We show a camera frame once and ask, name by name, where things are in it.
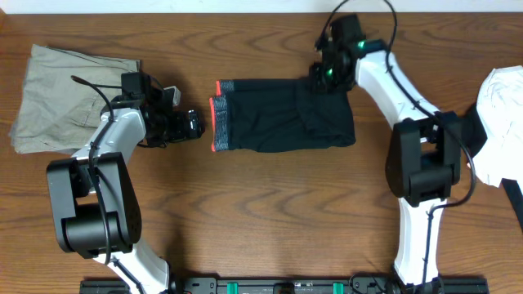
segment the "table surface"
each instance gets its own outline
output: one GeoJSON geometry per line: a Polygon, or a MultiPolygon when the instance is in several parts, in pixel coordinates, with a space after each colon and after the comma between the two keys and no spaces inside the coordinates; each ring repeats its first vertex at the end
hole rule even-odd
{"type": "MultiPolygon", "coordinates": [[[[6,16],[0,34],[0,292],[74,293],[84,278],[113,277],[55,239],[45,170],[63,154],[16,154],[8,137],[32,44],[143,60],[182,91],[209,129],[217,79],[298,78],[327,15],[6,16]]],[[[459,114],[493,68],[523,60],[521,14],[400,14],[394,52],[418,90],[459,114]]],[[[389,14],[361,14],[371,38],[389,38],[389,14]]],[[[128,170],[143,234],[180,275],[350,276],[388,272],[399,209],[387,187],[391,131],[372,99],[349,94],[357,143],[257,154],[211,152],[212,133],[166,149],[137,149],[128,170]]],[[[453,199],[467,191],[465,167],[453,199]]],[[[479,184],[445,211],[437,254],[443,275],[484,275],[492,293],[523,292],[523,239],[502,189],[479,184]]]]}

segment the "folded cloth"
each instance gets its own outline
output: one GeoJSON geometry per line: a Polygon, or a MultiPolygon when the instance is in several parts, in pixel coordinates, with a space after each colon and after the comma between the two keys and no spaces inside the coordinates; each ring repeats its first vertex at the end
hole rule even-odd
{"type": "MultiPolygon", "coordinates": [[[[105,102],[90,87],[71,80],[120,86],[122,73],[136,72],[139,60],[86,56],[73,51],[33,45],[23,86],[22,105],[11,127],[18,153],[82,148],[100,124],[105,102]]],[[[101,88],[109,98],[119,89],[101,88]]]]}
{"type": "Polygon", "coordinates": [[[494,69],[481,85],[477,113],[487,140],[476,156],[476,174],[499,187],[501,180],[523,186],[523,67],[494,69]]]}
{"type": "Polygon", "coordinates": [[[355,143],[345,92],[315,94],[306,78],[218,81],[213,151],[283,152],[355,143]]]}

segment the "cable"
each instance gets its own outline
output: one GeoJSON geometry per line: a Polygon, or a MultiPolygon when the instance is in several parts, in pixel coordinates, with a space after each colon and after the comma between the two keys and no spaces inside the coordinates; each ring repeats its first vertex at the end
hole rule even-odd
{"type": "Polygon", "coordinates": [[[98,95],[100,95],[102,97],[102,99],[105,101],[105,103],[107,104],[107,107],[109,108],[109,112],[110,112],[108,122],[104,125],[104,127],[98,133],[98,136],[96,136],[95,140],[93,142],[91,142],[91,149],[89,150],[89,157],[88,157],[89,158],[88,159],[89,176],[91,177],[92,185],[95,188],[96,197],[98,198],[98,205],[100,206],[101,220],[104,223],[104,232],[105,232],[105,262],[104,263],[105,263],[105,265],[108,265],[110,262],[110,258],[111,258],[111,240],[110,240],[110,232],[109,232],[109,221],[107,220],[107,211],[105,210],[104,199],[101,196],[100,181],[99,181],[98,177],[96,176],[94,155],[95,155],[96,150],[99,147],[101,139],[104,137],[105,133],[107,132],[107,130],[109,130],[111,124],[113,124],[113,122],[114,122],[114,111],[113,111],[113,106],[111,105],[111,103],[109,102],[107,97],[95,85],[93,85],[90,82],[88,82],[82,78],[79,78],[77,76],[71,76],[71,78],[73,79],[73,81],[80,83],[82,85],[85,85],[85,86],[89,86],[94,91],[96,91],[98,93],[98,95]]]}
{"type": "MultiPolygon", "coordinates": [[[[325,30],[327,29],[327,26],[329,26],[330,21],[333,18],[334,13],[345,3],[347,3],[349,0],[343,0],[331,13],[329,16],[327,23],[325,24],[322,33],[320,35],[321,38],[324,37],[325,30]]],[[[435,124],[439,127],[441,127],[444,131],[447,131],[447,133],[450,135],[450,137],[455,140],[458,144],[461,150],[463,150],[463,153],[465,154],[465,157],[467,158],[468,163],[470,164],[470,173],[471,173],[471,184],[469,187],[469,190],[465,197],[463,197],[461,200],[458,200],[453,203],[446,203],[442,205],[437,205],[431,208],[431,210],[428,212],[428,228],[427,228],[427,243],[426,243],[426,251],[425,251],[425,258],[423,259],[423,274],[422,274],[422,285],[421,289],[424,289],[425,287],[425,280],[427,278],[427,266],[428,266],[428,257],[429,257],[429,251],[431,246],[431,229],[432,229],[432,219],[434,218],[434,212],[438,209],[445,209],[445,208],[451,208],[451,207],[458,207],[460,205],[463,205],[466,203],[474,193],[474,189],[476,188],[476,167],[474,166],[474,161],[472,160],[472,156],[470,155],[470,152],[468,151],[465,144],[458,138],[456,134],[450,129],[448,129],[444,123],[441,122],[441,120],[438,119],[437,116],[430,113],[426,109],[424,109],[418,101],[416,101],[410,93],[401,85],[401,82],[398,80],[396,75],[394,74],[392,67],[391,67],[391,61],[390,61],[390,55],[392,52],[392,46],[394,45],[394,41],[396,40],[396,33],[398,28],[398,18],[396,14],[396,10],[392,6],[392,4],[388,0],[383,0],[391,9],[392,17],[394,18],[394,29],[392,30],[391,40],[389,41],[387,53],[385,55],[385,63],[387,66],[387,72],[391,75],[392,80],[394,83],[398,86],[398,88],[403,92],[403,94],[409,99],[409,101],[414,105],[416,109],[421,111],[423,114],[425,114],[427,117],[431,118],[435,124]]]]}

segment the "black towel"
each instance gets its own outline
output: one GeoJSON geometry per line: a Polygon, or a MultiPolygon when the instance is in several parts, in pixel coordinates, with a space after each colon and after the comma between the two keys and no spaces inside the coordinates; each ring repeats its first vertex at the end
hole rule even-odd
{"type": "Polygon", "coordinates": [[[217,82],[213,151],[283,152],[355,143],[345,92],[316,94],[306,78],[217,82]]]}

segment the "gray stripe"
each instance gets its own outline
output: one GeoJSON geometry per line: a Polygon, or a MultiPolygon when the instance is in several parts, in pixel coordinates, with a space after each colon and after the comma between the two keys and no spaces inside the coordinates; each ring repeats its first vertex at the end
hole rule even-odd
{"type": "Polygon", "coordinates": [[[232,80],[223,80],[220,81],[220,93],[225,95],[227,93],[232,93],[235,91],[235,82],[232,80]]]}
{"type": "Polygon", "coordinates": [[[214,105],[214,148],[216,151],[229,149],[227,99],[224,96],[212,98],[214,105]]]}

